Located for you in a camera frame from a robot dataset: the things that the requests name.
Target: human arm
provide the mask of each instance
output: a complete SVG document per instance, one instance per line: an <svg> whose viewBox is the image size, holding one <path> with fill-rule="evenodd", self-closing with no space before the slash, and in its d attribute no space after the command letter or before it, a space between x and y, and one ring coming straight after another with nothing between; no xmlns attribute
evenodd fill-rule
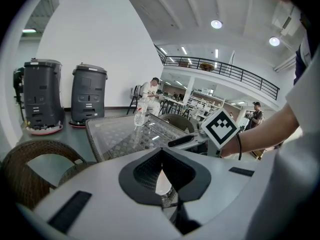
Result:
<svg viewBox="0 0 320 240"><path fill-rule="evenodd" d="M259 126L239 134L242 152L273 147L289 138L299 127L299 123L288 104ZM238 153L238 141L233 137L222 149L221 156Z"/></svg>
<svg viewBox="0 0 320 240"><path fill-rule="evenodd" d="M252 122L256 123L257 125L260 124L261 120L262 120L263 114L262 111L260 110L259 113L257 114L256 118L252 118Z"/></svg>
<svg viewBox="0 0 320 240"><path fill-rule="evenodd" d="M151 98L154 94L149 93L149 83L145 82L142 86L142 97L143 98Z"/></svg>

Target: wrist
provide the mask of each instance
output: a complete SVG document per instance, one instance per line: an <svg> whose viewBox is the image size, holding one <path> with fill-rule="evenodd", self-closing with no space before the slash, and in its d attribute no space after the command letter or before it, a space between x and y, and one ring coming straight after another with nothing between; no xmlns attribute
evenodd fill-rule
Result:
<svg viewBox="0 0 320 240"><path fill-rule="evenodd" d="M238 152L238 140L237 137L234 136L223 148L221 152L222 157L230 156L234 153Z"/></svg>

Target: water bottle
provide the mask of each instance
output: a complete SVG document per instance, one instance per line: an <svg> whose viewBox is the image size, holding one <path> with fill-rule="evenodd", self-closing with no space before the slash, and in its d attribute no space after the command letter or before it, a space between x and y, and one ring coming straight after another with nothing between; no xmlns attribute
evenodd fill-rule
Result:
<svg viewBox="0 0 320 240"><path fill-rule="evenodd" d="M148 104L145 98L141 98L136 105L136 112L134 116L134 125L142 126L145 122L145 116L147 112Z"/></svg>

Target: railing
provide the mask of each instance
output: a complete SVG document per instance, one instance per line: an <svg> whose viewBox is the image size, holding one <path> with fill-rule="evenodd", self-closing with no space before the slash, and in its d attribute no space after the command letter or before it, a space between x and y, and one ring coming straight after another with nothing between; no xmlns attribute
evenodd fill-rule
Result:
<svg viewBox="0 0 320 240"><path fill-rule="evenodd" d="M280 88L250 71L212 59L186 56L165 56L157 46L155 47L157 48L160 59L165 66L185 67L219 74L254 87L277 100Z"/></svg>
<svg viewBox="0 0 320 240"><path fill-rule="evenodd" d="M165 60L166 60L166 55L165 55L165 54L163 53L163 51L160 50L160 49L158 48L158 46L156 46L155 44L154 44L154 47L155 47L155 49L156 49L156 51L157 51L157 53L158 53L158 55L159 55L159 57L160 57L160 60L161 60L162 64L164 64L164 62L165 62Z"/></svg>

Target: white shirt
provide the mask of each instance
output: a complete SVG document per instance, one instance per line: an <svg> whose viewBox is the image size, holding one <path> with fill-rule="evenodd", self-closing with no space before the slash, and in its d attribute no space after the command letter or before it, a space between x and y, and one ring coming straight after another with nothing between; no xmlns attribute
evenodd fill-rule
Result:
<svg viewBox="0 0 320 240"><path fill-rule="evenodd" d="M145 82L142 86L142 97L147 99L147 102L153 102L155 97L148 97L149 94L155 95L158 90L158 85L151 86L150 82Z"/></svg>

